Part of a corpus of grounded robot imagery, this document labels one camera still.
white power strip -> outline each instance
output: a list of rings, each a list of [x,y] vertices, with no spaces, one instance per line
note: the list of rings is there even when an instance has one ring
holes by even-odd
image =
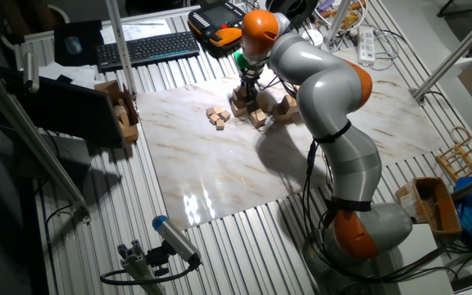
[[[374,31],[368,26],[358,28],[358,63],[364,66],[373,66],[374,57]]]

wooden block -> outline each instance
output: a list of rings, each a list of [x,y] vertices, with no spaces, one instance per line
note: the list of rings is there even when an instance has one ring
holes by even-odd
[[[216,114],[216,111],[214,111],[214,107],[209,107],[206,109],[205,114],[207,118],[210,118],[213,114]]]
[[[217,115],[217,114],[212,114],[210,117],[209,117],[209,121],[211,122],[211,124],[215,125],[216,122],[220,119],[220,117]]]
[[[235,117],[242,116],[247,113],[246,107],[237,107],[234,101],[230,102],[230,109],[233,111]]]
[[[253,111],[251,115],[249,115],[249,118],[254,128],[258,129],[266,124],[267,116],[262,110],[258,109],[257,111]]]
[[[138,128],[135,125],[122,129],[121,133],[127,143],[133,143],[138,140]]]
[[[214,107],[214,112],[219,115],[223,111],[223,107]]]
[[[121,123],[123,123],[125,127],[130,126],[130,121],[129,121],[129,117],[127,116],[127,113],[120,115],[120,121]]]
[[[262,111],[267,111],[269,108],[269,98],[266,93],[258,93],[256,96],[256,103]]]
[[[226,122],[230,119],[230,113],[228,111],[222,111],[220,114],[219,114],[220,118]]]
[[[116,113],[116,117],[119,120],[121,114],[126,114],[127,110],[125,110],[125,106],[114,106],[114,112]]]
[[[286,114],[284,108],[280,104],[272,106],[272,116],[275,119],[275,122],[278,123],[291,120],[291,115]]]
[[[216,130],[223,130],[225,127],[225,122],[223,120],[218,120],[216,122]]]
[[[282,100],[282,108],[285,110],[285,114],[287,115],[292,115],[295,112],[298,112],[298,104],[296,102],[296,99],[294,99],[292,96],[286,94],[284,96],[284,100]]]
[[[233,90],[233,99],[234,101],[245,102],[247,100],[247,90],[241,87],[236,88]]]

wooden holder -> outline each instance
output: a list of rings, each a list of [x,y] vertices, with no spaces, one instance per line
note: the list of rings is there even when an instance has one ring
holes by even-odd
[[[472,157],[470,155],[472,148],[466,145],[471,139],[472,136],[469,136],[464,142],[458,143],[442,155],[436,156],[436,162],[440,164],[455,182],[457,182],[460,177],[472,175]],[[452,164],[458,160],[462,160],[464,164],[462,164],[463,166],[460,169],[455,170]]]

robotic arm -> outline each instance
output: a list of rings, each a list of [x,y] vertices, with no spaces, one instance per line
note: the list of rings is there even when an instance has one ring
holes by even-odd
[[[325,248],[337,263],[361,263],[395,248],[412,230],[411,218],[398,204],[371,206],[381,176],[379,152],[373,140],[347,119],[348,113],[368,101],[372,81],[359,66],[314,47],[297,34],[284,34],[287,22],[268,11],[247,13],[240,58],[254,66],[253,79],[263,67],[253,62],[269,57],[280,79],[301,85],[297,93],[300,115],[334,175],[336,197],[329,212],[333,234],[329,241],[324,233]],[[240,69],[244,82],[248,70]],[[308,265],[312,253],[306,255]]]

black keyboard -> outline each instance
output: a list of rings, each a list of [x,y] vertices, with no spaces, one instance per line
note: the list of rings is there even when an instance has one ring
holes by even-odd
[[[192,32],[165,34],[127,42],[132,66],[193,57],[199,54]],[[98,70],[121,69],[120,55],[115,43],[96,46]]]

